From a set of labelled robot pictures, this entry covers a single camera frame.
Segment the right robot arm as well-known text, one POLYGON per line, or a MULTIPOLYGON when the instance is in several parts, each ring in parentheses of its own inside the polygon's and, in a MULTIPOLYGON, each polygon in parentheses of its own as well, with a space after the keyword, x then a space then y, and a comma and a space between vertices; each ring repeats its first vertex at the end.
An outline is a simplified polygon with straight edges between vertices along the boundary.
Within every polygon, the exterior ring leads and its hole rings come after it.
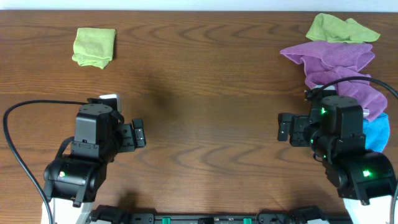
POLYGON ((319 158, 353 223, 395 223, 396 176, 384 154, 366 149, 357 100, 315 97, 308 115, 280 113, 278 124, 278 141, 309 147, 319 158))

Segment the light green microfiber cloth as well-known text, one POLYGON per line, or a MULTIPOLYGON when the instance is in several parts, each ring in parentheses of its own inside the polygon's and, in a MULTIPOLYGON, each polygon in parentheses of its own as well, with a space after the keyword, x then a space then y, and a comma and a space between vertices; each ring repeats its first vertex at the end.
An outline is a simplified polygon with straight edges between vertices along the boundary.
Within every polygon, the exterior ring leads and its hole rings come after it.
POLYGON ((113 59, 115 37, 115 29, 78 28, 72 60, 81 67, 104 69, 113 59))

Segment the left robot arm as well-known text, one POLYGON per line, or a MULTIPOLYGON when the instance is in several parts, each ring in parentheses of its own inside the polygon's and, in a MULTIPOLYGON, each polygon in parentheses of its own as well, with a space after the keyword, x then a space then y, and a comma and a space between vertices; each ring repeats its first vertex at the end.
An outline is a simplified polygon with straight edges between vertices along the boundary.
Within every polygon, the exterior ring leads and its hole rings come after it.
POLYGON ((119 153, 146 146, 144 123, 125 123, 114 106, 88 103, 76 116, 75 135, 64 141, 44 172, 51 223, 86 223, 107 166, 119 153))

